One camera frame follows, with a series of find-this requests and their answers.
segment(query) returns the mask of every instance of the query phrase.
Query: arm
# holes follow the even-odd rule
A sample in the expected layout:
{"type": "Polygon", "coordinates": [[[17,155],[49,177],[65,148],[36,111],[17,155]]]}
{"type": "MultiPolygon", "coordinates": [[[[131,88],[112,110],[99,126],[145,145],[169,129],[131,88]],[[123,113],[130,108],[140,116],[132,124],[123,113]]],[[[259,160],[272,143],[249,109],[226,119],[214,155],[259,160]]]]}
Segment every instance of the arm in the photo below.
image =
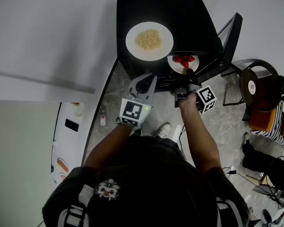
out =
{"type": "Polygon", "coordinates": [[[202,173],[214,167],[221,167],[217,145],[205,128],[195,105],[196,94],[179,102],[182,119],[186,128],[189,150],[195,166],[202,173]]]}
{"type": "Polygon", "coordinates": [[[104,168],[108,166],[117,153],[126,147],[127,138],[133,127],[120,124],[114,128],[100,143],[98,143],[87,157],[84,166],[104,168]]]}

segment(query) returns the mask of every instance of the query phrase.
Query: bottle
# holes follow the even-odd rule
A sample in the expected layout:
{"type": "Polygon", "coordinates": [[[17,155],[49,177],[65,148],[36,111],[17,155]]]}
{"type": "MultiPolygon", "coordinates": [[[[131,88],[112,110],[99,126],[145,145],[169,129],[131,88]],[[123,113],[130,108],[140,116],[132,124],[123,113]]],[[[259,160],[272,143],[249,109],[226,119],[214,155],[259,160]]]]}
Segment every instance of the bottle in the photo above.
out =
{"type": "Polygon", "coordinates": [[[104,105],[100,107],[100,125],[101,126],[106,125],[106,108],[104,105]]]}

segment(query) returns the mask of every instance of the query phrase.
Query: black frame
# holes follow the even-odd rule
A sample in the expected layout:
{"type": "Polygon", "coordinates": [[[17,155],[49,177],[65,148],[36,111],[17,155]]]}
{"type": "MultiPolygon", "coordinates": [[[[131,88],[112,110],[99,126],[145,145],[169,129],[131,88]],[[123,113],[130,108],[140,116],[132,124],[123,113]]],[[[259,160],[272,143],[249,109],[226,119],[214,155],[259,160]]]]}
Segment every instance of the black frame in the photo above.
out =
{"type": "Polygon", "coordinates": [[[231,61],[234,56],[240,31],[242,27],[242,21],[243,18],[240,14],[236,13],[229,21],[228,23],[221,29],[221,31],[218,33],[218,36],[220,33],[229,27],[230,32],[227,34],[227,38],[225,40],[225,48],[221,53],[221,56],[219,56],[219,50],[220,48],[217,47],[218,50],[218,56],[215,58],[211,63],[209,63],[205,68],[203,68],[201,71],[196,73],[196,77],[198,79],[199,83],[205,82],[210,78],[213,78],[214,76],[226,71],[231,66],[231,61]],[[206,73],[198,76],[201,74],[202,71],[207,70],[206,73]]]}

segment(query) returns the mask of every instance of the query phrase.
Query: hand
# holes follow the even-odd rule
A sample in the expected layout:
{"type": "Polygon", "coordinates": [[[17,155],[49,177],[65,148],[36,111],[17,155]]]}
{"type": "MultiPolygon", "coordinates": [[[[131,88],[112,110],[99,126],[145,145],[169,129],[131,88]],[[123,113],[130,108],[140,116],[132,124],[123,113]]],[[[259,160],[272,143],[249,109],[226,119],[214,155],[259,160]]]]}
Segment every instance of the hand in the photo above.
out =
{"type": "Polygon", "coordinates": [[[179,103],[178,103],[179,108],[181,110],[188,109],[188,108],[192,108],[192,109],[194,108],[195,109],[196,108],[196,105],[195,105],[196,101],[197,101],[197,94],[195,92],[190,92],[185,99],[179,101],[179,103]]]}

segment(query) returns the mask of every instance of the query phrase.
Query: printed graphic on shirt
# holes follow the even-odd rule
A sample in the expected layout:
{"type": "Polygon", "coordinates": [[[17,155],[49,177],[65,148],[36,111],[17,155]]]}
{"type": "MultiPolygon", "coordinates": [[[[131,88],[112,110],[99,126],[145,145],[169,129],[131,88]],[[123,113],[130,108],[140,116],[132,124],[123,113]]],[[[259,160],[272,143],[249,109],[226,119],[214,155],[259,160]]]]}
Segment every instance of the printed graphic on shirt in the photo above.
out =
{"type": "Polygon", "coordinates": [[[97,194],[100,198],[108,198],[108,200],[116,199],[119,195],[120,186],[110,178],[104,182],[101,182],[98,186],[97,194]]]}
{"type": "Polygon", "coordinates": [[[142,105],[140,104],[135,104],[133,102],[127,102],[123,116],[132,118],[132,119],[139,119],[141,111],[142,111],[142,105]]]}

